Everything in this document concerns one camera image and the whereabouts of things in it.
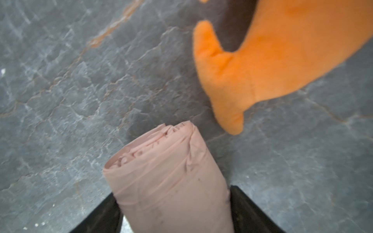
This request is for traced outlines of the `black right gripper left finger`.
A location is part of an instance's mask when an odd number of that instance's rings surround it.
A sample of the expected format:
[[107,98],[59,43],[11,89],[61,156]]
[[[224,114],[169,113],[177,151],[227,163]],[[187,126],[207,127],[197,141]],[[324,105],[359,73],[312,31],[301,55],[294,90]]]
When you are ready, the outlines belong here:
[[111,193],[70,233],[120,233],[122,222],[123,213]]

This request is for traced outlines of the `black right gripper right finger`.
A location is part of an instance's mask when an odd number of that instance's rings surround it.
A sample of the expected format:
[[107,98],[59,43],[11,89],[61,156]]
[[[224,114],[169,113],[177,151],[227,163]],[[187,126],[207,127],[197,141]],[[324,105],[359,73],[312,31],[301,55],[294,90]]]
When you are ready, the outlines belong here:
[[238,186],[230,187],[235,233],[285,233]]

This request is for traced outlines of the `pink umbrella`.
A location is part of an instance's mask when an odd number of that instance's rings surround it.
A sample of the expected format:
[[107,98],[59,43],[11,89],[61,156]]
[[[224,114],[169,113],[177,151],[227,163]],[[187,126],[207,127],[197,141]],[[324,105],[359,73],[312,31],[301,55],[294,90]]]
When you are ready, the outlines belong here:
[[110,158],[103,174],[135,233],[232,233],[230,191],[198,128],[159,125]]

